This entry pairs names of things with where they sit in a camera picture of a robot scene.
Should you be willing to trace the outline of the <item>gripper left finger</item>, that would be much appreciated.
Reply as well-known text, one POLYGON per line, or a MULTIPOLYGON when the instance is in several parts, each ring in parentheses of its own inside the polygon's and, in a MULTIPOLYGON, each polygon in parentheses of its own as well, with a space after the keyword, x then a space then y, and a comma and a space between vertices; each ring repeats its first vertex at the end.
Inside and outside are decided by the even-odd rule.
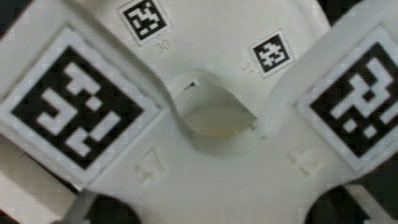
POLYGON ((91 224, 88 214, 95 204, 98 194, 84 190, 70 207, 65 217, 52 224, 91 224))

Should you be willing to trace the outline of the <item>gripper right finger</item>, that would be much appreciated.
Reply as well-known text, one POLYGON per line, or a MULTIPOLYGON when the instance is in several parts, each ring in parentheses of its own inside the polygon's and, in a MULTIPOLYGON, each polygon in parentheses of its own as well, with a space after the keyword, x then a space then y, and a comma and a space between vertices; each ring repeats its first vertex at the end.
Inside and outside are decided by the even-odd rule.
POLYGON ((392 217, 381 203, 377 202, 367 188, 354 184, 345 187, 353 198, 363 208, 370 218, 363 221, 363 224, 398 224, 398 219, 392 217))

